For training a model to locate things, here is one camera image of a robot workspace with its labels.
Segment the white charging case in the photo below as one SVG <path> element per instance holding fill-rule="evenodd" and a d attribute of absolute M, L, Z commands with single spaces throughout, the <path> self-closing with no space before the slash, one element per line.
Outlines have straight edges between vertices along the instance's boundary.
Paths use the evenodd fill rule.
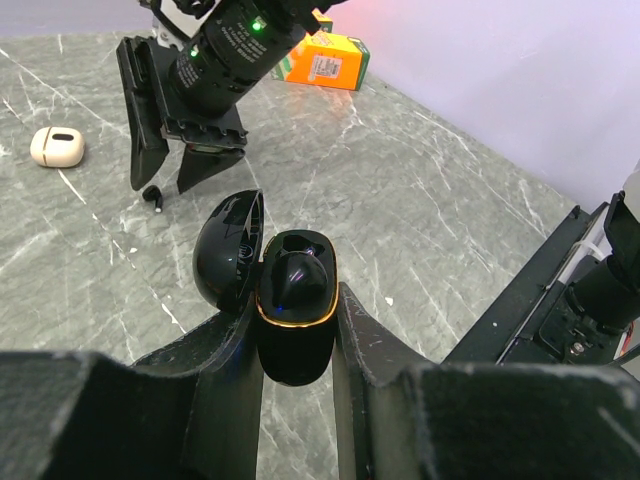
<path fill-rule="evenodd" d="M 72 128 L 49 127 L 39 130 L 31 142 L 31 156 L 43 167 L 69 168 L 84 156 L 84 138 Z"/>

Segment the robotic arm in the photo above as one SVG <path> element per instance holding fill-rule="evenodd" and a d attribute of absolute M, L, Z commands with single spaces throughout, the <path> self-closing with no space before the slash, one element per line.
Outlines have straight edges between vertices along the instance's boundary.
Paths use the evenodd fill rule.
<path fill-rule="evenodd" d="M 185 144 L 180 193 L 244 157 L 236 103 L 344 0 L 141 0 L 156 38 L 124 38 L 117 57 L 131 129 L 131 186 L 140 190 Z"/>

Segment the black earbud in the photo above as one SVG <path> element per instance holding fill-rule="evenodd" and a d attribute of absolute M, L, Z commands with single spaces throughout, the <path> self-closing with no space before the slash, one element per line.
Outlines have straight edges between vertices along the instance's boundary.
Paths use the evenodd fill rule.
<path fill-rule="evenodd" d="M 156 185 L 150 185 L 142 192 L 142 198 L 145 202 L 154 202 L 156 205 L 156 213 L 162 213 L 162 206 L 164 200 L 162 198 L 162 192 Z"/>

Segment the wall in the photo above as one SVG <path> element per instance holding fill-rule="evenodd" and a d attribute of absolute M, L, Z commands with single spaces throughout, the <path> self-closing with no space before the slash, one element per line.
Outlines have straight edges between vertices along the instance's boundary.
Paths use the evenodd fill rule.
<path fill-rule="evenodd" d="M 640 158 L 640 3 L 350 0 L 373 72 L 588 208 Z"/>

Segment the barcode label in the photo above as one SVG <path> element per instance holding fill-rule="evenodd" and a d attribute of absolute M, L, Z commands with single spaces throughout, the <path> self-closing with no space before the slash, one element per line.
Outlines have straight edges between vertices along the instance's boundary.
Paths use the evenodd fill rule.
<path fill-rule="evenodd" d="M 309 75 L 309 80 L 313 81 L 316 79 L 316 77 L 338 78 L 341 68 L 341 58 L 316 55 L 315 57 L 313 57 L 313 64 L 311 65 L 311 74 Z"/>

